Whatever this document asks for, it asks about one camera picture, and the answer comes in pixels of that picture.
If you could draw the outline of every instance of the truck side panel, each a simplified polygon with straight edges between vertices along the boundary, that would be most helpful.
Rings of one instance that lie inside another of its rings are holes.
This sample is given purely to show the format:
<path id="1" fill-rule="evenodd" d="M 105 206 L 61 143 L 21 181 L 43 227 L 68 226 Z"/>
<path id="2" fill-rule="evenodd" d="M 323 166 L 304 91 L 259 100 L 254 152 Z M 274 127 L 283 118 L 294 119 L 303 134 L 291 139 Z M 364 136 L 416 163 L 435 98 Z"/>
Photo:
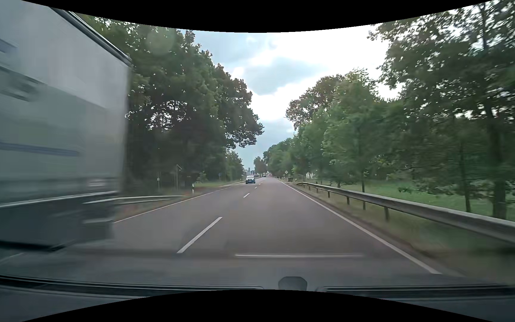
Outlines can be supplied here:
<path id="1" fill-rule="evenodd" d="M 0 202 L 119 189 L 128 72 L 51 8 L 0 0 Z"/>

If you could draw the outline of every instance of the tree canopy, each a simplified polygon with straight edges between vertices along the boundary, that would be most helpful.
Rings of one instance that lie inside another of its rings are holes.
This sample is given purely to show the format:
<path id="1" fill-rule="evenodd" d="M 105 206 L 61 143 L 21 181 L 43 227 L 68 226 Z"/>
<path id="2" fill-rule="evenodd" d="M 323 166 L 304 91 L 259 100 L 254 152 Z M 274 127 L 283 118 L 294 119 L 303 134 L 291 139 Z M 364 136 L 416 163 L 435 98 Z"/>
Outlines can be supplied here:
<path id="1" fill-rule="evenodd" d="M 297 134 L 264 152 L 274 175 L 336 183 L 404 178 L 431 194 L 492 202 L 515 194 L 515 1 L 495 0 L 374 25 L 389 43 L 366 70 L 321 78 L 287 107 Z M 377 82 L 401 88 L 395 100 Z"/>
<path id="2" fill-rule="evenodd" d="M 178 167 L 185 181 L 201 174 L 241 178 L 241 160 L 232 150 L 255 144 L 263 133 L 245 82 L 214 65 L 191 30 L 80 17 L 132 60 L 127 186 L 156 184 L 159 172 L 171 185 Z"/>

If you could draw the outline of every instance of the sky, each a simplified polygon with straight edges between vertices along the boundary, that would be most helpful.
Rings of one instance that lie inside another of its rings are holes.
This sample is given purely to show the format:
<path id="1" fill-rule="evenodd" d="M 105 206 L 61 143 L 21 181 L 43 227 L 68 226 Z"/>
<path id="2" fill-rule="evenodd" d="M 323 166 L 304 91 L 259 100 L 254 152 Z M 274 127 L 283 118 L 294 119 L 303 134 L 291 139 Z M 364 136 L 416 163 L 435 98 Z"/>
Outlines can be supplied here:
<path id="1" fill-rule="evenodd" d="M 259 116 L 264 134 L 255 145 L 236 148 L 244 168 L 254 168 L 270 146 L 291 137 L 292 123 L 285 116 L 289 102 L 297 99 L 321 77 L 366 68 L 380 76 L 387 43 L 367 39 L 371 26 L 291 33 L 225 33 L 196 31 L 195 42 L 209 50 L 234 78 L 242 78 L 253 92 L 250 107 Z M 384 85 L 383 97 L 397 96 Z"/>

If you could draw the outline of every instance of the windshield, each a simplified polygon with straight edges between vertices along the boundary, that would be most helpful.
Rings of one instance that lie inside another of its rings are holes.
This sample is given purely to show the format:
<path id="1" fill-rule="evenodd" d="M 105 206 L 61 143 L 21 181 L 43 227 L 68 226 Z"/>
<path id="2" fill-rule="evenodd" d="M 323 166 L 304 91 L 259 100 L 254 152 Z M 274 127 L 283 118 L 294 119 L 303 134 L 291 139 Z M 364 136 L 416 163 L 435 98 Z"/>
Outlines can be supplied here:
<path id="1" fill-rule="evenodd" d="M 0 0 L 0 274 L 515 285 L 515 2 L 128 20 Z"/>

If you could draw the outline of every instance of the tree trunk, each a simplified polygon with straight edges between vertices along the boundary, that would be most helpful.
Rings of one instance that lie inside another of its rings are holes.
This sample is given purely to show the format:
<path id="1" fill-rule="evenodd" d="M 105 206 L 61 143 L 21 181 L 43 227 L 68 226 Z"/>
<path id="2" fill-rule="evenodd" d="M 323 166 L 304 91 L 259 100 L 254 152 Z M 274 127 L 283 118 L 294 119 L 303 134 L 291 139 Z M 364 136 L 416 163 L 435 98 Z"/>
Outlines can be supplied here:
<path id="1" fill-rule="evenodd" d="M 464 163 L 464 144 L 460 142 L 460 148 L 458 153 L 460 154 L 460 178 L 462 180 L 462 191 L 464 192 L 464 203 L 466 204 L 466 212 L 471 213 L 472 208 L 470 207 L 470 189 L 468 188 L 468 179 L 466 178 L 466 165 Z"/>
<path id="2" fill-rule="evenodd" d="M 480 4 L 480 14 L 482 17 L 482 43 L 484 53 L 489 50 L 488 47 L 488 28 L 486 21 L 486 3 Z M 488 84 L 483 84 L 483 94 L 486 95 Z M 487 97 L 484 99 L 483 108 L 486 113 L 486 131 L 488 133 L 488 150 L 491 161 L 491 177 L 494 182 L 494 195 L 492 197 L 492 217 L 506 219 L 506 179 L 500 172 L 500 166 L 504 163 L 504 154 L 502 153 L 502 142 L 500 138 L 500 129 L 498 128 L 497 119 L 493 112 L 493 102 Z"/>
<path id="3" fill-rule="evenodd" d="M 362 174 L 361 174 L 361 191 L 364 192 L 364 179 L 362 177 Z M 363 201 L 363 210 L 365 210 L 365 209 L 366 209 L 366 204 Z"/>

